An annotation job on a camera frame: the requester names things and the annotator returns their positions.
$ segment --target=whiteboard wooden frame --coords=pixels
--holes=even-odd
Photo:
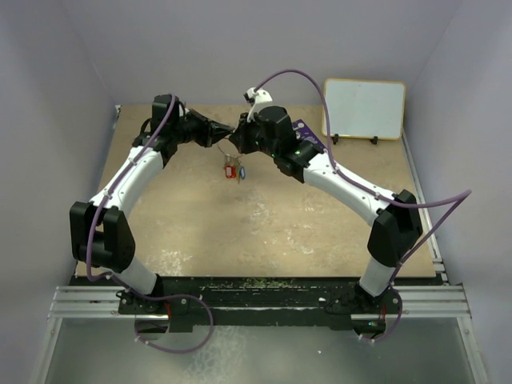
[[[351,119],[354,120],[354,115],[349,116],[347,113],[343,114],[343,111],[337,114],[337,111],[332,107],[332,98],[330,99],[328,96],[329,84],[334,82],[340,85],[344,85],[342,83],[350,83],[350,86],[342,90],[345,94],[343,94],[343,92],[340,93],[340,102],[343,102],[343,99],[345,99],[346,102],[352,104],[359,102],[359,105],[363,105],[362,108],[355,111],[355,118],[358,121],[354,122],[356,126],[351,127],[352,132],[344,130],[343,128],[347,127],[347,124],[349,124],[348,121]],[[393,87],[394,89],[392,87],[380,87],[381,89],[379,90],[377,88],[378,92],[373,92],[371,97],[356,100],[355,89],[363,87],[363,89],[370,90],[371,86],[375,85],[395,85],[395,87]],[[324,96],[326,97],[329,107],[331,136],[335,136],[336,134],[338,134],[340,138],[373,138],[377,136],[378,139],[382,140],[399,140],[402,136],[403,115],[406,102],[406,85],[403,82],[328,78],[324,84]],[[366,118],[367,114],[366,111],[364,111],[365,108],[369,108],[368,114],[374,116],[372,118],[373,120]],[[388,124],[382,125],[381,122],[388,122]],[[322,133],[324,136],[327,136],[325,111],[323,109]]]

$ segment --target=gray floor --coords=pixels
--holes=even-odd
[[[206,334],[167,335],[157,343],[192,346]],[[403,320],[371,346],[351,332],[324,328],[218,327],[187,355],[134,342],[125,319],[63,322],[47,383],[472,383],[454,319]]]

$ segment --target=wooden table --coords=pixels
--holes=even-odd
[[[189,106],[213,120],[237,125],[247,106]],[[287,107],[320,135],[320,106]],[[150,106],[123,106],[100,186],[126,159]],[[222,148],[236,149],[222,141]],[[336,159],[384,188],[414,191],[402,143],[341,139]],[[264,154],[242,157],[246,180],[223,173],[216,146],[178,148],[148,186],[129,222],[137,257],[164,275],[190,276],[361,276],[370,258],[370,228],[346,206],[311,186],[281,174]],[[78,275],[85,274],[79,263]],[[428,245],[403,267],[401,276],[432,277]]]

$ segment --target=red tag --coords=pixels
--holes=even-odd
[[[226,178],[236,178],[237,173],[234,166],[224,166],[224,172],[226,174]]]

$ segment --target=gray wall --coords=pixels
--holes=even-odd
[[[465,0],[410,93],[407,123],[427,200],[474,191],[438,240],[496,383],[512,378],[511,63],[512,2]]]
[[[63,0],[116,103],[175,92],[243,103],[287,67],[412,85],[461,0]],[[303,79],[270,86],[283,103],[318,103]]]
[[[1,1],[0,52],[0,382],[23,383],[73,270],[68,210],[97,186],[114,103],[57,0]]]

